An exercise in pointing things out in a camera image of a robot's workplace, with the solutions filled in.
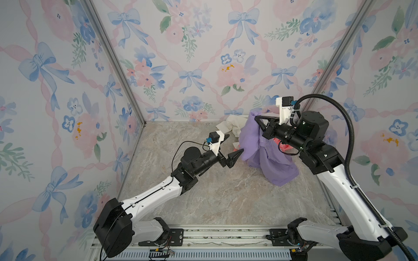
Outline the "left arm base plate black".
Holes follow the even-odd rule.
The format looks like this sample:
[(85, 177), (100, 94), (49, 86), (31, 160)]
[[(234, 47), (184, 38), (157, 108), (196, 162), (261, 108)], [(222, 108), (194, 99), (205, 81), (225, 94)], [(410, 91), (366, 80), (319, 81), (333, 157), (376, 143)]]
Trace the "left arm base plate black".
[(184, 241), (184, 229), (171, 228), (168, 232), (164, 231), (163, 234), (156, 241), (143, 241), (139, 242), (138, 246), (149, 247), (165, 247), (165, 246), (182, 246)]

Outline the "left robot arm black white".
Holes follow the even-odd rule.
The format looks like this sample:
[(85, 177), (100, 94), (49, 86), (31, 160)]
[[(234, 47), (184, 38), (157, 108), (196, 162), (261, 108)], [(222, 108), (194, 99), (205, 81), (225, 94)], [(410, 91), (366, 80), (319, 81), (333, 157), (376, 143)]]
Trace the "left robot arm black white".
[(170, 243), (170, 227), (160, 217), (149, 221), (142, 218), (167, 201), (191, 190), (198, 178), (213, 165), (232, 168), (243, 149), (227, 156), (221, 153), (221, 144), (228, 139), (221, 131), (211, 132), (203, 143), (208, 147), (202, 152), (198, 143), (187, 148), (177, 167), (158, 185), (130, 199), (109, 200), (102, 209), (93, 231), (101, 244), (100, 260), (113, 258), (133, 243), (151, 243), (167, 246)]

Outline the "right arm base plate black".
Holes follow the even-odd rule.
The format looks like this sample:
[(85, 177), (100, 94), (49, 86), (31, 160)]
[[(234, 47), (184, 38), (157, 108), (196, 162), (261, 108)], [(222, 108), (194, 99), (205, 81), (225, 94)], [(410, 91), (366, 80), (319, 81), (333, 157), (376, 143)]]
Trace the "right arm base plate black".
[(296, 246), (295, 233), (289, 229), (272, 228), (265, 236), (273, 246)]

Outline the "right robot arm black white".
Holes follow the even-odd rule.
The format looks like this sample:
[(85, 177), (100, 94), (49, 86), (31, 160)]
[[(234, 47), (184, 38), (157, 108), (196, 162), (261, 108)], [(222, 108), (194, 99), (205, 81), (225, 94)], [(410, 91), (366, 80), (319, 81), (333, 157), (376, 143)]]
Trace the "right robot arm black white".
[(398, 246), (410, 261), (414, 256), (405, 246), (405, 230), (388, 222), (348, 174), (345, 158), (323, 141), (329, 122), (319, 112), (308, 111), (296, 127), (279, 118), (256, 116), (263, 137), (277, 138), (298, 150), (299, 158), (336, 198), (350, 226), (329, 226), (300, 217), (287, 226), (288, 242), (306, 255), (317, 244), (340, 250), (351, 261), (378, 261)]

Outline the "purple cloth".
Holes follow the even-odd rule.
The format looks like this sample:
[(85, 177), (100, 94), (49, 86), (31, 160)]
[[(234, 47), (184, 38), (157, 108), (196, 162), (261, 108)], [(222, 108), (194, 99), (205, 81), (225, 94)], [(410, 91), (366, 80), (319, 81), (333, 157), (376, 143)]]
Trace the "purple cloth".
[(260, 110), (250, 112), (245, 126), (241, 129), (238, 138), (239, 147), (244, 149), (241, 159), (248, 166), (261, 169), (266, 179), (281, 187), (295, 179), (299, 170), (291, 156), (279, 151), (274, 140), (262, 136), (263, 131), (255, 121), (255, 117), (261, 115)]

